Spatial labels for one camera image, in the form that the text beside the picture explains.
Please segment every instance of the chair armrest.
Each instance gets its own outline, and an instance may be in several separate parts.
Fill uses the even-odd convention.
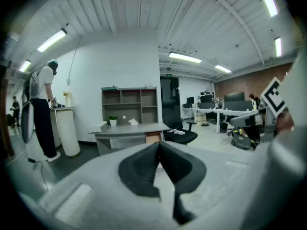
[[[189,124],[189,131],[191,131],[192,125],[195,125],[195,124],[197,124],[197,123],[194,122],[194,121],[187,121],[187,124]]]

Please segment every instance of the ceiling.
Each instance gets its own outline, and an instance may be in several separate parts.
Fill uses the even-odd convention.
[[[257,70],[292,60],[301,46],[296,27],[283,0],[270,17],[262,0],[40,0],[32,16],[23,16],[18,42],[10,49],[13,68],[26,60],[31,66],[59,45],[97,31],[123,28],[158,30],[161,74],[172,73],[210,81],[233,73]],[[36,49],[59,29],[68,35],[43,54]],[[283,57],[275,57],[274,39],[282,39]],[[168,57],[170,51],[200,58],[200,64]]]

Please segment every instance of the vase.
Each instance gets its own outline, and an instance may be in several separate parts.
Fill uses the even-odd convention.
[[[65,96],[65,107],[69,107],[68,106],[68,96]]]
[[[117,120],[110,120],[110,125],[111,125],[111,126],[116,126],[116,121],[117,121]]]

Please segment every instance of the chair seat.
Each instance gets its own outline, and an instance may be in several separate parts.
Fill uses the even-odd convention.
[[[179,144],[188,144],[191,141],[195,140],[198,136],[195,132],[188,131],[183,129],[183,132],[185,132],[184,135],[178,135],[174,133],[166,133],[165,134],[165,140],[173,141]]]

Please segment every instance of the baseboard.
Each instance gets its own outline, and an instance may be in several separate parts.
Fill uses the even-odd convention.
[[[94,142],[94,141],[78,140],[78,143],[80,145],[87,145],[87,146],[97,147],[97,143]]]

